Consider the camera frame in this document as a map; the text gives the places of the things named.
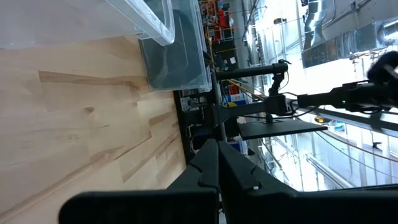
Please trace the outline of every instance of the clear plastic bin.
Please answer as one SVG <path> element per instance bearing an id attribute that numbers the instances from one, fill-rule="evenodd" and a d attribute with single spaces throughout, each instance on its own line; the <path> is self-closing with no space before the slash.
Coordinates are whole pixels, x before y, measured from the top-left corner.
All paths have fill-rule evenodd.
<path id="1" fill-rule="evenodd" d="M 139 34 L 160 45 L 174 41 L 171 0 L 1 0 L 0 48 Z"/>
<path id="2" fill-rule="evenodd" d="M 157 0 L 146 0 L 152 7 Z M 206 51 L 200 8 L 197 0 L 172 0 L 175 41 L 160 46 L 153 40 L 140 41 L 149 85 L 154 90 L 211 90 L 210 69 L 205 65 Z"/>

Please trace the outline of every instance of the wooden table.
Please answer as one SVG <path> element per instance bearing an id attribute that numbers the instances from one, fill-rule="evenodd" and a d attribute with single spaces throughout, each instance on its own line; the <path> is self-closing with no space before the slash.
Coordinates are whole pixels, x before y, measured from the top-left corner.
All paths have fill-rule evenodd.
<path id="1" fill-rule="evenodd" d="M 0 144 L 0 223 L 56 223 L 82 191 L 162 189 L 185 168 L 135 37 L 0 50 Z"/>

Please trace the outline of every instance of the black platform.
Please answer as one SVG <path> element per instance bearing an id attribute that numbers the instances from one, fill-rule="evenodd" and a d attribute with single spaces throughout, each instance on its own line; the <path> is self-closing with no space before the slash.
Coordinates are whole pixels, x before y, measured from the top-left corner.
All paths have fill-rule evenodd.
<path id="1" fill-rule="evenodd" d="M 266 124 L 265 122 L 239 124 L 239 129 L 242 139 L 250 140 L 274 136 L 283 136 L 287 134 L 324 131 L 327 130 L 328 127 L 299 120 L 275 120 L 272 124 Z"/>

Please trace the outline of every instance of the wood grain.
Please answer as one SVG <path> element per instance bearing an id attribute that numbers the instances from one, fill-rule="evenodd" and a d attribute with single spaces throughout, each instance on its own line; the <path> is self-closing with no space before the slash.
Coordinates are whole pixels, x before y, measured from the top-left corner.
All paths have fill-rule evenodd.
<path id="1" fill-rule="evenodd" d="M 166 188 L 185 169 L 171 92 L 135 37 L 0 50 L 0 223 L 56 223 L 88 190 Z"/>

